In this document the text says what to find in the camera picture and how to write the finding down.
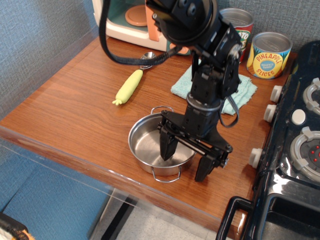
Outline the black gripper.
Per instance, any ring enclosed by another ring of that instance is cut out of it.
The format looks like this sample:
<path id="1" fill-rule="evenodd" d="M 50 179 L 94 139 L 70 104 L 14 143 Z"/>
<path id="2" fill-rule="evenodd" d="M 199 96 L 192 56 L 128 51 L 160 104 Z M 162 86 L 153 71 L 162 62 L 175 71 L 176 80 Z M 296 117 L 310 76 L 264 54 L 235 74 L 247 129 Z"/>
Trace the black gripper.
<path id="1" fill-rule="evenodd" d="M 233 148 L 217 131 L 217 111 L 198 110 L 188 105 L 185 114 L 167 110 L 160 114 L 160 156 L 164 161 L 173 156 L 178 143 L 197 152 L 202 157 L 194 178 L 196 182 L 203 182 L 213 168 L 227 164 Z"/>

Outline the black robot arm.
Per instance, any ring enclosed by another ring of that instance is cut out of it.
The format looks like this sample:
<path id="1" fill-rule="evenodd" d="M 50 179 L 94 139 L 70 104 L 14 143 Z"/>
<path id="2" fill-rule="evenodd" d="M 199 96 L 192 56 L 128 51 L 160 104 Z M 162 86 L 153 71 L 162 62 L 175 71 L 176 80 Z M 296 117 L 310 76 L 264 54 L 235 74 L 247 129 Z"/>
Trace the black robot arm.
<path id="1" fill-rule="evenodd" d="M 155 25 L 167 40 L 192 56 L 192 86 L 184 114 L 161 112 L 160 155 L 168 160 L 178 144 L 200 154 L 195 180 L 223 167 L 232 147 L 218 133 L 222 109 L 240 84 L 241 38 L 220 14 L 215 0 L 148 0 Z"/>

